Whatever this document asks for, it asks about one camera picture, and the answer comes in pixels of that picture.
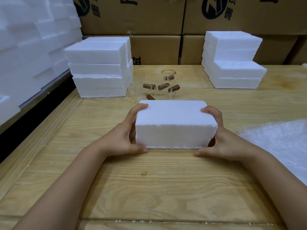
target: person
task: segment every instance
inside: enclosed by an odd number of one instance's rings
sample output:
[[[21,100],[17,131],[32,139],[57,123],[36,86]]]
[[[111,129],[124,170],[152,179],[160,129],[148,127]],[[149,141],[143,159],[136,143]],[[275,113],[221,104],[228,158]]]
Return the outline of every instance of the person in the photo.
[[[90,186],[108,156],[147,153],[135,142],[138,104],[123,122],[85,147],[63,174],[15,225],[14,230],[73,230]],[[241,162],[271,197],[289,230],[307,229],[307,187],[274,156],[224,128],[222,113],[207,106],[201,109],[214,116],[218,124],[213,147],[195,151],[198,157],[219,157]]]

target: bubble wrap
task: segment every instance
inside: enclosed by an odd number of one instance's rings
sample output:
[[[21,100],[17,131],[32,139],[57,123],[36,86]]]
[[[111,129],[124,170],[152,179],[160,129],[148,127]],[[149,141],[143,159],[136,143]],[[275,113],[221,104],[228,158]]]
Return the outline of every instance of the bubble wrap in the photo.
[[[266,123],[239,132],[242,138],[274,155],[307,185],[307,120]]]

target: wooden tabletop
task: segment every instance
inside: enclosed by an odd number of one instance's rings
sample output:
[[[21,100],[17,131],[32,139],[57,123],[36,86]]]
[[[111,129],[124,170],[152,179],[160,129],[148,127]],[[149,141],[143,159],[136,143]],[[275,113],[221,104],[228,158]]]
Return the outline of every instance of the wooden tabletop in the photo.
[[[179,98],[220,109],[232,131],[307,118],[307,69],[266,67],[256,90],[215,89],[201,65],[140,65],[134,75],[147,79],[176,71],[184,78]],[[122,121],[135,104],[129,96],[81,99],[72,92],[0,164],[0,229],[11,229],[80,150]],[[193,150],[108,158],[83,205],[79,229],[145,227],[284,229],[272,201],[239,163],[197,158]]]

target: person's left hand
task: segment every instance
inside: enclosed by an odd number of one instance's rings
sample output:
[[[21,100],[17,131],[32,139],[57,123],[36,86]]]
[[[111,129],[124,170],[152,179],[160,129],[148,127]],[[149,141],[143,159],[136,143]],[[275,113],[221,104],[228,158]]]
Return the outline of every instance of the person's left hand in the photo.
[[[148,149],[137,145],[135,141],[136,114],[148,107],[148,104],[137,104],[127,114],[124,121],[117,124],[111,131],[103,135],[93,144],[107,154],[107,156],[118,156],[130,153],[147,153]]]

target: brown cardboard box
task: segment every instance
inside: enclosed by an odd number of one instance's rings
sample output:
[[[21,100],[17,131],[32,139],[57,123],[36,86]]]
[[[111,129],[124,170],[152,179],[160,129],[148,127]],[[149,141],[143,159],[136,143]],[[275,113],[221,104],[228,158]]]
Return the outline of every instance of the brown cardboard box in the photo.
[[[74,0],[83,35],[180,35],[185,0]]]
[[[176,65],[180,47],[178,35],[130,36],[133,64]]]
[[[301,65],[307,63],[307,35],[300,36],[290,51],[284,64]]]
[[[307,0],[186,0],[183,34],[306,34],[306,6]]]
[[[254,57],[258,64],[281,65],[297,40],[292,35],[265,35]],[[184,35],[182,37],[180,64],[201,64],[205,36]]]

